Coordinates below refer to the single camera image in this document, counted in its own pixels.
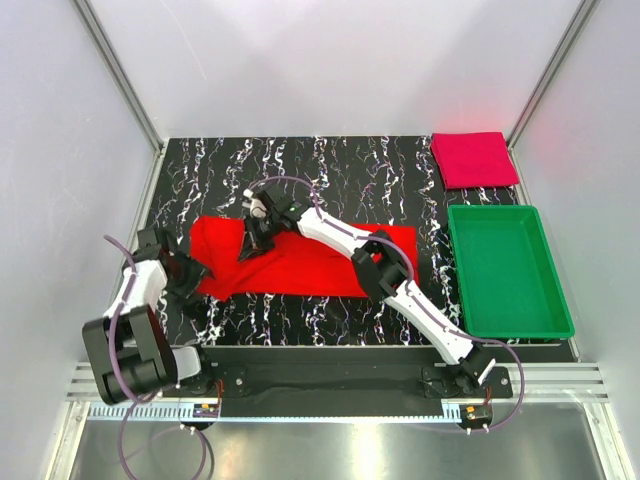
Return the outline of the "red t shirt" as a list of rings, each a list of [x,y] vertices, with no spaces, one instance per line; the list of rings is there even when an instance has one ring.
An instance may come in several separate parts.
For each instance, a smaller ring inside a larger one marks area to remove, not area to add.
[[[205,278],[199,292],[222,301],[244,293],[367,296],[349,257],[293,232],[277,235],[271,251],[239,262],[243,233],[240,219],[203,216],[193,224],[190,255],[216,276]]]

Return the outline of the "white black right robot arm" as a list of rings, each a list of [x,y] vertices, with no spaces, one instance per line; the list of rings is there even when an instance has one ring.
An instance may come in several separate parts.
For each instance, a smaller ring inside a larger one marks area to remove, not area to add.
[[[430,341],[451,369],[460,393],[472,397],[488,387],[495,358],[424,295],[415,280],[412,261],[389,234],[344,223],[316,202],[299,202],[276,185],[276,180],[257,181],[243,192],[247,214],[241,261],[272,250],[275,237],[283,232],[331,248],[350,260],[366,296],[402,314]]]

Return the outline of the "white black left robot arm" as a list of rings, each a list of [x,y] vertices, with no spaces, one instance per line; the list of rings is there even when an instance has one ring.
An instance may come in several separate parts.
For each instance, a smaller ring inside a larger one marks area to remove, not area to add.
[[[203,281],[210,270],[179,248],[165,228],[137,232],[137,249],[105,240],[123,253],[122,282],[102,317],[87,322],[82,338],[97,390],[107,405],[142,400],[182,387],[193,395],[215,386],[212,361],[197,344],[172,346],[158,318],[159,301],[172,301],[186,318],[206,319]]]

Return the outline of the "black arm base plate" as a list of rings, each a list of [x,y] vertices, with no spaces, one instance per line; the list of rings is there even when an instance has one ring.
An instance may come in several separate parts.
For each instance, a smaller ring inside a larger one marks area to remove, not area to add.
[[[506,368],[497,366],[484,387],[461,389],[435,349],[426,346],[204,348],[222,401],[247,406],[338,404],[353,409],[415,412],[429,401],[512,399]]]

